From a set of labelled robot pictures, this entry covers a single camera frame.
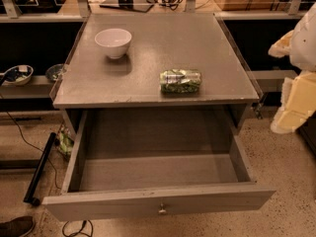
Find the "tabletop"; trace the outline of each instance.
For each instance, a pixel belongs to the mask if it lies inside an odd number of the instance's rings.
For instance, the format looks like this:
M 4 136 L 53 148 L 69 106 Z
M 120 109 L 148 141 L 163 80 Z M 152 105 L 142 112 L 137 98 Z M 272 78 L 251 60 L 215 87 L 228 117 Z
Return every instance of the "tabletop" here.
M 127 54 L 111 60 L 95 43 L 105 29 L 132 34 Z M 198 93 L 163 94 L 167 69 L 197 69 Z M 212 13 L 92 14 L 54 100 L 59 109 L 253 103 L 258 94 Z

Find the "drawer knob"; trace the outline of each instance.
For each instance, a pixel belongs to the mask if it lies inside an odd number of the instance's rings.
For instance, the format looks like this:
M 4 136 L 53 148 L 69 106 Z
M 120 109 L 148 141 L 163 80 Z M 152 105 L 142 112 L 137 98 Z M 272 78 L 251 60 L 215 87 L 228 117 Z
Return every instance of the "drawer knob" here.
M 167 210 L 164 208 L 164 204 L 163 203 L 161 203 L 160 204 L 160 210 L 158 210 L 158 214 L 159 215 L 167 215 L 168 214 L 168 212 L 167 212 Z

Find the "speckled floor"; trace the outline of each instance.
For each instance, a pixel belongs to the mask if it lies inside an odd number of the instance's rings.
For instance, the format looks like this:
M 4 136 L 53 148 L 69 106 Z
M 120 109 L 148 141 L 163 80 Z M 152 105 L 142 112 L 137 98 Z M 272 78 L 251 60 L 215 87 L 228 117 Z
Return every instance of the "speckled floor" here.
M 44 148 L 49 134 L 57 132 L 62 118 L 58 113 L 12 114 L 13 117 L 41 117 L 41 120 L 20 121 L 29 143 Z M 264 111 L 264 119 L 250 115 L 240 132 L 245 150 L 258 183 L 276 188 L 276 193 L 260 209 L 246 212 L 223 212 L 153 218 L 93 220 L 93 236 L 300 236 L 316 235 L 316 161 L 299 134 L 277 135 L 269 125 L 274 111 Z M 40 152 L 27 145 L 9 117 L 0 114 L 0 158 L 40 158 Z M 52 149 L 49 156 L 57 169 L 61 186 L 67 162 Z M 65 222 L 58 222 L 42 205 L 23 203 L 33 170 L 0 171 L 0 220 L 32 215 L 36 227 L 29 236 L 62 236 Z M 54 171 L 46 164 L 36 197 L 58 194 Z M 72 222 L 67 233 L 78 230 L 81 222 Z

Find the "black metal leg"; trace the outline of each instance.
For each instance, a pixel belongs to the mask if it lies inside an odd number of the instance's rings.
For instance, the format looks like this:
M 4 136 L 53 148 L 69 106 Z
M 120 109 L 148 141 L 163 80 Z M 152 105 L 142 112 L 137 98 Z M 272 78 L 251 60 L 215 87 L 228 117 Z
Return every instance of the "black metal leg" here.
M 40 176 L 41 176 L 43 167 L 44 167 L 45 162 L 48 158 L 50 148 L 51 148 L 52 144 L 54 143 L 55 137 L 56 137 L 56 133 L 52 132 L 49 136 L 49 139 L 47 141 L 45 149 L 40 157 L 39 165 L 38 165 L 38 167 L 33 175 L 33 178 L 32 178 L 31 183 L 29 185 L 26 196 L 24 197 L 24 202 L 30 203 L 31 205 L 34 205 L 34 206 L 40 205 L 40 200 L 36 197 L 33 197 L 33 195 L 37 189 L 37 185 L 38 185 L 38 182 L 40 180 Z

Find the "black metal bar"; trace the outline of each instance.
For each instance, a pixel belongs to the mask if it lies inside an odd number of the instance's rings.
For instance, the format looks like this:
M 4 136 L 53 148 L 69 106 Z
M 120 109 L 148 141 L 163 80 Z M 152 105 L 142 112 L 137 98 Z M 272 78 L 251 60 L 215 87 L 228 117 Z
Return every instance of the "black metal bar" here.
M 40 205 L 40 200 L 33 197 L 33 195 L 37 189 L 37 185 L 38 185 L 38 182 L 40 180 L 40 176 L 41 176 L 43 167 L 44 167 L 45 162 L 48 158 L 50 148 L 55 141 L 55 137 L 56 137 L 56 133 L 54 133 L 54 132 L 52 132 L 49 136 L 49 139 L 47 141 L 45 149 L 43 150 L 43 153 L 39 159 L 39 165 L 38 165 L 38 167 L 33 175 L 33 178 L 32 178 L 31 183 L 29 185 L 26 196 L 24 197 L 24 202 L 30 203 L 30 204 L 35 205 L 35 206 Z
M 1 160 L 0 170 L 9 169 L 34 169 L 39 165 L 40 160 Z

